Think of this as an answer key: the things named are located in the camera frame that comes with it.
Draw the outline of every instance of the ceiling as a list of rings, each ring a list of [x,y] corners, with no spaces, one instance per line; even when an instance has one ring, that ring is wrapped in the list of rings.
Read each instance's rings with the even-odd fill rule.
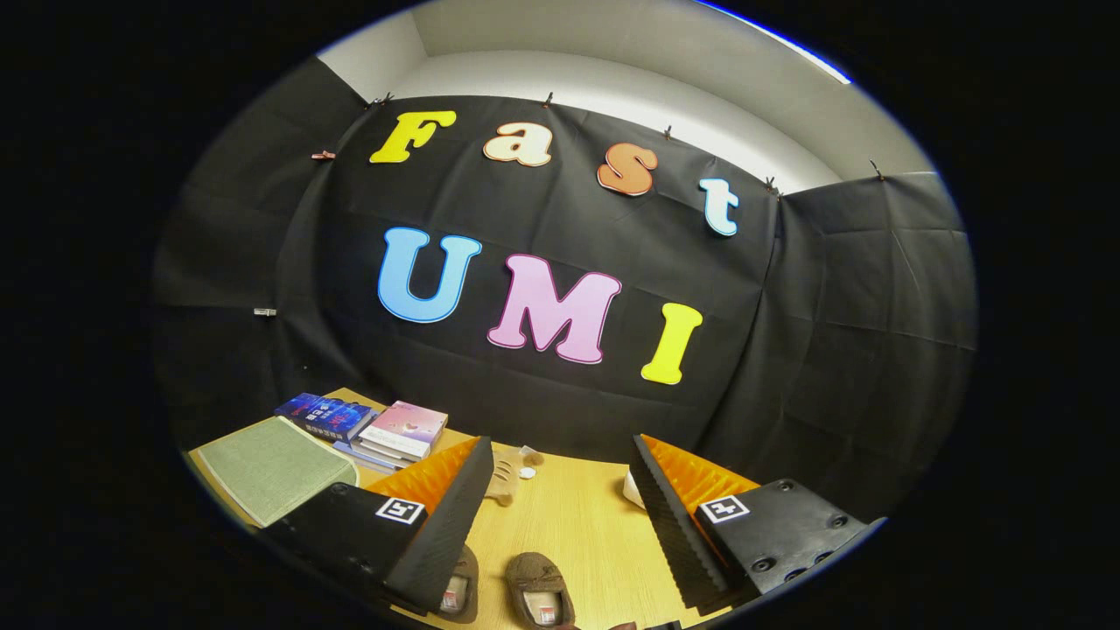
[[[934,170],[856,85],[737,18],[692,0],[436,0],[412,10],[429,56],[547,50],[688,83],[765,120],[843,179]]]

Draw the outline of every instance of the blue letter u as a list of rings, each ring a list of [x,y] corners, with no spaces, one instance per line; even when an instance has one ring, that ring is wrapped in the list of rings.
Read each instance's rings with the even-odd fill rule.
[[[439,322],[459,305],[467,265],[483,250],[482,243],[466,237],[444,237],[439,247],[447,252],[439,290],[428,299],[420,299],[409,290],[412,267],[420,248],[428,244],[428,234],[412,228],[392,228],[385,232],[389,249],[381,262],[377,297],[390,313],[401,319],[418,324]]]

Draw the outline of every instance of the white wall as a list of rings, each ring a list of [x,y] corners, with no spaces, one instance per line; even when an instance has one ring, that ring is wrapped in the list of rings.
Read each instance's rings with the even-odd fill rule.
[[[403,11],[339,39],[318,57],[368,103],[394,91],[428,54],[412,12]]]
[[[435,95],[514,96],[571,105],[664,130],[783,193],[841,178],[777,129],[708,92],[633,66],[579,55],[491,50],[428,57],[411,13],[373,25],[319,54],[367,101]]]

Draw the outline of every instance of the brown slipper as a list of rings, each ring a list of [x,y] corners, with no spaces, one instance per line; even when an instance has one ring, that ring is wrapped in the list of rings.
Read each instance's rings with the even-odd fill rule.
[[[547,630],[576,622],[576,609],[563,575],[541,554],[529,552],[510,560],[505,583],[514,608],[529,628]]]
[[[470,623],[478,614],[478,560],[466,545],[459,554],[459,562],[455,563],[436,614],[456,623]]]

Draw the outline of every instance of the blue book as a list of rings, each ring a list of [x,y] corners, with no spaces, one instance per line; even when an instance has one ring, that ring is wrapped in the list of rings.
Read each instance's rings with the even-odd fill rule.
[[[381,460],[381,458],[374,457],[373,455],[370,455],[367,453],[363,453],[361,451],[357,451],[353,446],[351,446],[349,444],[346,444],[345,442],[343,442],[342,439],[339,439],[338,442],[335,442],[334,443],[334,447],[335,447],[335,450],[340,451],[340,452],[349,455],[351,457],[354,457],[355,460],[357,460],[357,463],[364,465],[365,467],[375,470],[377,472],[383,472],[385,474],[393,474],[400,467],[400,466],[393,465],[391,462],[389,462],[386,460]]]
[[[342,439],[348,444],[377,413],[360,402],[343,402],[337,398],[300,393],[277,407],[276,415],[288,418],[308,433],[327,439]]]

